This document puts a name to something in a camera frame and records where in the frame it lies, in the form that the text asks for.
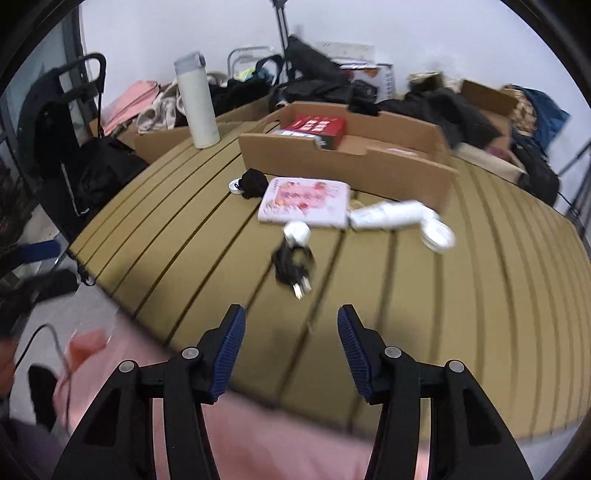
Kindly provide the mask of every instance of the black shoe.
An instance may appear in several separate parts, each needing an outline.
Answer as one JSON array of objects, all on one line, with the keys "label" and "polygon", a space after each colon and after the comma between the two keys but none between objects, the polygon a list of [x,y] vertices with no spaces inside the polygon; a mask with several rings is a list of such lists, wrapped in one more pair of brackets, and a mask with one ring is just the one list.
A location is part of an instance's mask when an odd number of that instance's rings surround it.
[{"label": "black shoe", "polygon": [[46,367],[32,365],[29,368],[29,389],[35,410],[37,424],[43,425],[48,431],[56,423],[56,410],[53,408],[53,392],[56,390],[57,378]]}]

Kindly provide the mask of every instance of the pink blanket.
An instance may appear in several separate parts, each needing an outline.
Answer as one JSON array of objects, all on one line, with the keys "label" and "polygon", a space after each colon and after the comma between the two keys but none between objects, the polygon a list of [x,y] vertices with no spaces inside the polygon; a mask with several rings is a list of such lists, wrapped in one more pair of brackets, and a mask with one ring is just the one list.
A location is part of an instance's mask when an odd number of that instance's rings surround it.
[{"label": "pink blanket", "polygon": [[[86,409],[120,362],[135,360],[149,365],[168,358],[123,315],[107,339],[104,330],[77,333],[69,343],[72,366],[73,430]],[[62,423],[67,385],[62,377],[54,403]],[[228,392],[213,406],[203,406],[207,433],[222,480],[361,480],[365,476],[372,443],[337,434],[280,411],[265,409]],[[164,446],[162,402],[154,401],[154,458],[158,479],[170,478]],[[419,451],[415,480],[427,476],[428,452]]]},{"label": "pink blanket", "polygon": [[139,80],[123,95],[102,109],[100,123],[105,135],[110,135],[118,125],[138,116],[152,105],[160,87],[157,82]]}]

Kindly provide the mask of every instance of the table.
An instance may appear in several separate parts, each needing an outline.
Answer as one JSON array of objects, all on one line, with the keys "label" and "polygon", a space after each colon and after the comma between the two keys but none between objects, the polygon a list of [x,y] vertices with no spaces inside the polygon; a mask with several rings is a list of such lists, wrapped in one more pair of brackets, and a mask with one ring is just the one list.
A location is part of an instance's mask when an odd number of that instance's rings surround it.
[{"label": "table", "polygon": [[[147,168],[71,252],[98,284],[175,349],[247,310],[232,386],[318,424],[373,436],[379,407],[356,395],[336,329],[352,303],[365,326],[416,360],[457,358],[515,437],[562,429],[591,401],[591,268],[574,227],[516,186],[452,157],[442,255],[420,230],[313,229],[313,291],[298,301],[270,263],[281,227],[228,190],[245,170],[244,123],[197,151],[190,140]],[[355,193],[364,205],[381,199]],[[428,418],[428,404],[423,419]],[[422,426],[428,435],[428,422]]]}]

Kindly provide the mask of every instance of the white wall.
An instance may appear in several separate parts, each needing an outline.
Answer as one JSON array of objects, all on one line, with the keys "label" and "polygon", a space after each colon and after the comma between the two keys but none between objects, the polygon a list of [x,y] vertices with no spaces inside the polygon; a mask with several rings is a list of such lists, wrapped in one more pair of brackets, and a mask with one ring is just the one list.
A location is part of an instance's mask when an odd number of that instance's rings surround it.
[{"label": "white wall", "polygon": [[[291,0],[285,11],[290,31],[309,43],[375,45],[378,60],[394,63],[399,93],[408,74],[439,69],[492,87],[515,83],[548,93],[572,115],[550,148],[555,170],[591,135],[591,109],[566,69],[500,0]],[[281,50],[269,0],[86,0],[81,19],[86,51],[107,58],[106,103],[134,80],[170,81],[173,61],[193,50],[202,51],[208,70],[222,72],[233,48]],[[567,197],[586,166],[563,179]]]}]

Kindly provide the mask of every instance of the metal screw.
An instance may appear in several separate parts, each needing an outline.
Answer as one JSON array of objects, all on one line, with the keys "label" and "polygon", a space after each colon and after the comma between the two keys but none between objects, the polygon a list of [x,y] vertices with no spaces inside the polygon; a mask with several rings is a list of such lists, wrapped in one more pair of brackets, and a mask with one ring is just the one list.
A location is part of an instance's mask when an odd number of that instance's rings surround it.
[{"label": "metal screw", "polygon": [[119,364],[119,371],[126,374],[127,372],[131,372],[135,368],[134,363],[131,360],[126,360],[125,362],[121,362]]},{"label": "metal screw", "polygon": [[197,355],[199,355],[199,350],[197,350],[195,347],[190,346],[189,348],[183,350],[183,358],[186,358],[187,360],[191,360]]},{"label": "metal screw", "polygon": [[452,360],[449,362],[449,368],[459,374],[464,371],[464,364],[459,360]]},{"label": "metal screw", "polygon": [[387,346],[384,353],[390,358],[398,358],[402,355],[402,350],[397,346]]}]

